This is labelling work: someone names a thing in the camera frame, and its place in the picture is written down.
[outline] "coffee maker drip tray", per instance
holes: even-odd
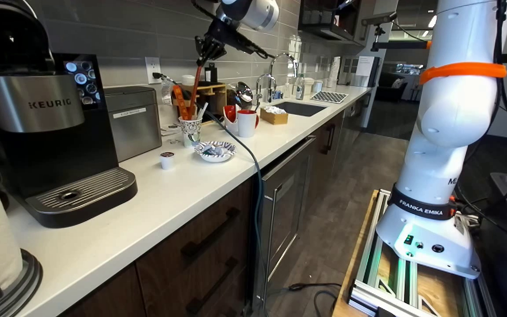
[[[134,174],[117,167],[29,197],[23,204],[40,224],[62,228],[118,206],[136,192]]]

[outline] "couch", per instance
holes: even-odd
[[[404,80],[404,76],[391,73],[381,73],[381,76],[378,78],[378,87],[375,99],[388,102],[399,102],[408,83],[403,83],[400,88],[392,88],[393,82],[398,78]]]

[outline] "wooden box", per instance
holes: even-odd
[[[261,118],[272,125],[287,124],[288,114],[270,114],[264,108],[261,109]]]

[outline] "ceiling light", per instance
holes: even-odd
[[[428,28],[432,28],[435,26],[435,22],[437,22],[437,16],[433,16],[433,18],[431,18],[431,21],[430,23],[428,24]]]

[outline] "dishwasher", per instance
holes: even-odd
[[[283,287],[284,279],[296,263],[295,256],[287,251],[304,224],[315,140],[315,136],[306,137],[261,170],[263,201],[258,219],[254,219],[259,225],[260,251],[252,230],[256,241],[252,243],[256,252],[250,279],[253,311],[266,307],[268,294],[273,288]]]

